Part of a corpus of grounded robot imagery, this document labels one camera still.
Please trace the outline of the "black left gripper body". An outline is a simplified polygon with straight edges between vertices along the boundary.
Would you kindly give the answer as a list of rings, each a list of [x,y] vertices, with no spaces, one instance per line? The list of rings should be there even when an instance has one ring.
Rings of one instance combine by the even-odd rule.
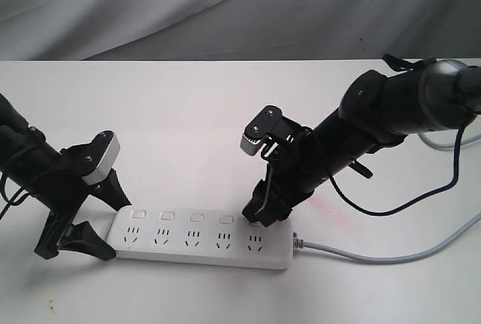
[[[79,170],[87,145],[74,145],[58,153],[45,142],[22,143],[24,184],[50,210],[35,247],[35,253],[44,259],[59,255],[61,237],[74,224],[73,219],[91,193]]]

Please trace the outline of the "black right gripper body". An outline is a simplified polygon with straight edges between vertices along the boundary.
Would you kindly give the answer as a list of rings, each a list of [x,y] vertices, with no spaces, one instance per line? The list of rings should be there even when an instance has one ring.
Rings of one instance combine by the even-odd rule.
[[[287,195],[292,209],[311,197],[334,174],[328,153],[333,137],[324,128],[302,128],[289,139],[270,137],[261,151],[267,162],[262,180],[268,183],[268,193]]]

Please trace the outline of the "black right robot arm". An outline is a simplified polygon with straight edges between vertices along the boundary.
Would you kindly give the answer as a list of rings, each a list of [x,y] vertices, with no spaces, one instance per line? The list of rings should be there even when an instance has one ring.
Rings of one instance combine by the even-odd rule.
[[[240,147],[267,163],[243,209],[252,223],[270,226],[345,168],[363,177],[371,171],[359,159],[402,144],[411,134],[464,130],[480,113],[480,69],[455,59],[409,62],[383,57],[390,77],[366,71],[349,86],[339,106],[316,128],[287,117],[273,105],[244,129]]]

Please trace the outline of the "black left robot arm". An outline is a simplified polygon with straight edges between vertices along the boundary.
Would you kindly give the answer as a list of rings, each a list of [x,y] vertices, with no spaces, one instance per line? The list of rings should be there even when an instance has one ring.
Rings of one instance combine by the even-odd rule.
[[[114,210],[130,204],[120,186],[113,164],[120,151],[114,132],[98,133],[87,144],[60,151],[47,143],[44,133],[28,121],[5,98],[1,98],[1,185],[7,180],[19,189],[1,197],[6,208],[22,204],[28,197],[44,204],[49,215],[35,247],[43,259],[67,250],[103,261],[114,259],[116,251],[89,222],[74,223],[88,196]]]

